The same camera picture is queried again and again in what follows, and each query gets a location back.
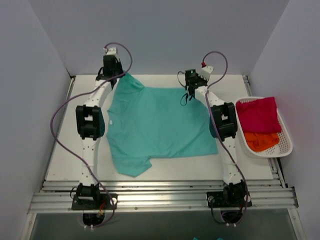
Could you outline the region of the teal t-shirt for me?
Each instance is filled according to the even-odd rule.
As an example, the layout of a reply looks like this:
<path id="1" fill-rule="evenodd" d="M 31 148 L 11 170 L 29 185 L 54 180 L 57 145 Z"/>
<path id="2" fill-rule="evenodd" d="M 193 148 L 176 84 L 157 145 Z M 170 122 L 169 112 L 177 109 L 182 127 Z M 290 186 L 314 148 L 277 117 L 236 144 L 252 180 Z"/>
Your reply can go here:
<path id="1" fill-rule="evenodd" d="M 181 105 L 182 88 L 144 86 L 121 78 L 108 109 L 106 138 L 118 173 L 137 177 L 151 159 L 216 155 L 208 108 L 198 100 Z"/>

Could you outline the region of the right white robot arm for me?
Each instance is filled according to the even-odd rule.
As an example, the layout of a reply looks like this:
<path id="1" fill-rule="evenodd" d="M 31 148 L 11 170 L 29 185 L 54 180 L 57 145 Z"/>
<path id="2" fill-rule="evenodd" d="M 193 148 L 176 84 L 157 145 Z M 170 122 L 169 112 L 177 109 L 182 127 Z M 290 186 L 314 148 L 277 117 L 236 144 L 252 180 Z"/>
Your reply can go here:
<path id="1" fill-rule="evenodd" d="M 213 72 L 212 66 L 202 67 L 199 73 L 195 69 L 184 72 L 187 98 L 201 102 L 209 112 L 209 131 L 218 140 L 218 152 L 223 169 L 222 200 L 227 206 L 234 206 L 248 196 L 246 180 L 237 165 L 236 135 L 238 123 L 236 108 L 232 102 L 220 99 L 210 91 L 208 81 Z"/>

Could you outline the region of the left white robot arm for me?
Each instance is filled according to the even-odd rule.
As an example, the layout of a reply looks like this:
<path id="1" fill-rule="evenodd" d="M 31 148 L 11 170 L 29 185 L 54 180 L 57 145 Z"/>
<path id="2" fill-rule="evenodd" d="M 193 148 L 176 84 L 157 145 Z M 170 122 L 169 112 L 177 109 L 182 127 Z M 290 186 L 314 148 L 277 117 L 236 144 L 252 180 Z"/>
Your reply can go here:
<path id="1" fill-rule="evenodd" d="M 123 73 L 118 54 L 106 53 L 103 56 L 103 66 L 95 79 L 93 92 L 84 104 L 75 109 L 76 127 L 82 140 L 84 160 L 76 197 L 83 200 L 83 204 L 90 210 L 97 209 L 101 203 L 99 183 L 93 175 L 97 170 L 98 147 L 106 130 L 102 105 L 117 83 L 118 75 Z"/>

